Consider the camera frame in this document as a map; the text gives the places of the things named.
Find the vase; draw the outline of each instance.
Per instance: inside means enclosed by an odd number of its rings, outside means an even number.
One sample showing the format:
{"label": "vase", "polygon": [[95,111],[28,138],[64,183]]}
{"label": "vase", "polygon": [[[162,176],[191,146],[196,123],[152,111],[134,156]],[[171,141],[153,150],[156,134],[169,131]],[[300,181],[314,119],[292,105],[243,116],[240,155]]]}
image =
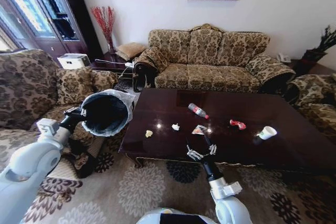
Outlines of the vase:
{"label": "vase", "polygon": [[326,54],[327,54],[326,52],[316,52],[314,50],[307,50],[304,53],[302,59],[300,59],[293,67],[293,70],[296,73],[296,77],[308,74],[310,69],[312,69],[317,64],[317,62]]}
{"label": "vase", "polygon": [[115,48],[113,46],[112,38],[107,39],[108,50],[111,55],[115,54]]}

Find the red decorative branch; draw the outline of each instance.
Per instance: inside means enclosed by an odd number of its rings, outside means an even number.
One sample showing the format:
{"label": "red decorative branch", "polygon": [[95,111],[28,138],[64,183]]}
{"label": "red decorative branch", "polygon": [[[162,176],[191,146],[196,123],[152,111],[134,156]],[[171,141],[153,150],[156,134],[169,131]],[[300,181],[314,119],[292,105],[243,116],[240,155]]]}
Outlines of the red decorative branch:
{"label": "red decorative branch", "polygon": [[114,9],[110,6],[94,6],[91,8],[91,12],[96,18],[97,23],[101,27],[105,39],[109,44],[109,51],[114,53],[113,41],[112,41],[112,29],[115,21]]}

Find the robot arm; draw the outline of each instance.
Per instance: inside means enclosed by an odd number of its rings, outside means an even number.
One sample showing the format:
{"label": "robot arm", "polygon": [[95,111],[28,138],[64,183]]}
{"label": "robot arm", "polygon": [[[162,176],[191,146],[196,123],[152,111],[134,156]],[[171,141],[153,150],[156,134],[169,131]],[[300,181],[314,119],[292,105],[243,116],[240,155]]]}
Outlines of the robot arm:
{"label": "robot arm", "polygon": [[6,203],[0,207],[0,223],[20,223],[34,201],[44,178],[56,167],[63,146],[80,121],[86,119],[85,110],[72,108],[65,119],[41,119],[37,142],[13,153],[9,165],[0,174],[0,198]]}
{"label": "robot arm", "polygon": [[221,224],[251,224],[249,212],[245,205],[235,198],[234,195],[242,191],[239,182],[228,184],[223,174],[219,171],[214,162],[217,146],[210,142],[204,135],[209,145],[209,153],[202,155],[192,150],[187,144],[187,155],[195,161],[200,161],[207,173],[207,180],[210,184],[210,193],[216,204],[216,215]]}

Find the snack wrapper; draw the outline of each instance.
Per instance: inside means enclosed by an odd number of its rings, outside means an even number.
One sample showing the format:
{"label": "snack wrapper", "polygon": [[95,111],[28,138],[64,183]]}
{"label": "snack wrapper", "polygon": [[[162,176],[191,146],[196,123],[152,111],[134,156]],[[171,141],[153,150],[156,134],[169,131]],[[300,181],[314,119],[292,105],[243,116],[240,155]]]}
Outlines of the snack wrapper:
{"label": "snack wrapper", "polygon": [[198,135],[204,135],[203,131],[206,131],[207,127],[203,125],[198,125],[196,128],[193,130],[191,134],[198,134]]}

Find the black vase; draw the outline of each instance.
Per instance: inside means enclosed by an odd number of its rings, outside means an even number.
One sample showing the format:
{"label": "black vase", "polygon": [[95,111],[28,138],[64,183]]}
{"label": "black vase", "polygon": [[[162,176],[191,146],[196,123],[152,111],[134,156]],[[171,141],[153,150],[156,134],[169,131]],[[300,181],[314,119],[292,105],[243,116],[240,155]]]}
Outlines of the black vase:
{"label": "black vase", "polygon": [[302,59],[300,59],[293,67],[293,70],[296,73],[296,77],[308,74],[310,69],[312,69],[317,64],[317,62],[326,54],[326,52],[307,50],[304,53]]}

